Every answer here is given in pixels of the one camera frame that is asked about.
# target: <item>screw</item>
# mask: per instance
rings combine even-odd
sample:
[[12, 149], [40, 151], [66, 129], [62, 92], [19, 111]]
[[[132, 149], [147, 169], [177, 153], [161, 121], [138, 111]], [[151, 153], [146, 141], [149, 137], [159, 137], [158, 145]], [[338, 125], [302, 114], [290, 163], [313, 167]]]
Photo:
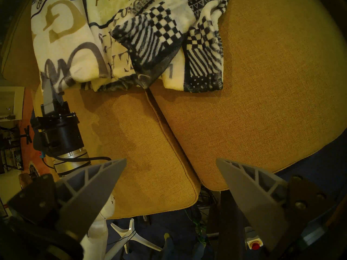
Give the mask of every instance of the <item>screw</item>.
[[297, 207], [299, 210], [304, 210], [306, 209], [306, 204], [301, 201], [297, 201], [295, 202], [295, 207]]

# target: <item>yellow couch cushion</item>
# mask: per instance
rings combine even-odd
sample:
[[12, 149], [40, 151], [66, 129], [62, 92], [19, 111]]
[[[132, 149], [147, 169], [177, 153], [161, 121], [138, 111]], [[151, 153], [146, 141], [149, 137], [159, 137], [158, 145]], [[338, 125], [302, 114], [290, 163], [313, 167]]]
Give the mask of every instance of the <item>yellow couch cushion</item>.
[[219, 30], [222, 91], [150, 88], [206, 187], [227, 188], [217, 157], [275, 172], [343, 132], [347, 44], [319, 0], [230, 0]]
[[31, 36], [30, 12], [32, 0], [23, 0], [7, 31], [1, 47], [1, 75], [12, 86], [36, 90], [39, 70]]
[[[183, 209], [197, 201], [200, 183], [142, 88], [128, 92], [71, 88], [65, 91], [64, 100], [77, 114], [90, 157], [127, 159], [113, 190], [112, 218]], [[36, 115], [41, 115], [42, 101], [38, 89], [34, 99]]]

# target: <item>cable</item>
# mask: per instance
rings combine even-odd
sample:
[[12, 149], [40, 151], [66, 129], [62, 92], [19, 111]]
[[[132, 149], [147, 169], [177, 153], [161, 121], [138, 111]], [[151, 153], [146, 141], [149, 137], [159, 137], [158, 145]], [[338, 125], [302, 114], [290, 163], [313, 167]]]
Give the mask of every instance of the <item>cable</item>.
[[97, 157], [86, 157], [86, 158], [62, 158], [62, 157], [58, 157], [58, 156], [51, 156], [49, 154], [47, 154], [50, 157], [53, 157], [57, 160], [60, 161], [65, 161], [65, 162], [85, 162], [85, 161], [91, 161], [91, 160], [112, 160], [111, 158], [107, 157], [107, 156], [97, 156]]
[[121, 238], [120, 240], [117, 240], [117, 241], [115, 241], [115, 242], [108, 243], [108, 245], [113, 244], [113, 243], [116, 243], [116, 242], [121, 241], [121, 240], [124, 240], [125, 238], [130, 237], [134, 232], [135, 232], [135, 230], [134, 230], [133, 232], [131, 232], [131, 234], [130, 234], [129, 236], [126, 236], [126, 237], [124, 237], [124, 238]]
[[189, 215], [188, 215], [186, 209], [184, 209], [184, 211], [186, 212], [186, 215], [188, 216], [189, 220], [193, 222], [193, 220], [189, 217]]
[[41, 159], [42, 159], [42, 162], [43, 162], [47, 167], [54, 169], [53, 167], [47, 165], [46, 162], [43, 160], [43, 158], [41, 158]]

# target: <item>chair leg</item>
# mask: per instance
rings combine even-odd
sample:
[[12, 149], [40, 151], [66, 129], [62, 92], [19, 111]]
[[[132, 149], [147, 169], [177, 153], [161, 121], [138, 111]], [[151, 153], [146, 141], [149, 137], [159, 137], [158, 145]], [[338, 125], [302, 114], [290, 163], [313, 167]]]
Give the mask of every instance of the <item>chair leg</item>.
[[141, 243], [141, 244], [143, 244], [143, 245], [145, 245], [145, 246], [147, 246], [147, 247], [149, 247], [149, 248], [152, 248], [152, 249], [154, 249], [154, 250], [157, 250], [157, 251], [161, 251], [162, 250], [162, 248], [160, 248], [159, 246], [157, 246], [157, 245], [155, 245], [155, 244], [153, 244], [153, 243], [151, 243], [151, 242], [149, 242], [148, 240], [146, 240], [146, 239], [144, 239], [143, 237], [141, 237], [139, 234], [135, 234], [135, 236], [133, 236], [132, 238], [131, 238], [131, 240], [134, 240], [134, 241], [137, 241], [138, 243]]

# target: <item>fleece blanket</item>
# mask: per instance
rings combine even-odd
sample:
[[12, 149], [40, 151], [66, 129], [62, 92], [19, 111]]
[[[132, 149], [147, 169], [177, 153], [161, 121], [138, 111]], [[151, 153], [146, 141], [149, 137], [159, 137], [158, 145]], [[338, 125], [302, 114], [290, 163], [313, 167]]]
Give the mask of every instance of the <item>fleece blanket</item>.
[[31, 28], [41, 83], [57, 92], [223, 88], [218, 18], [228, 0], [33, 0]]

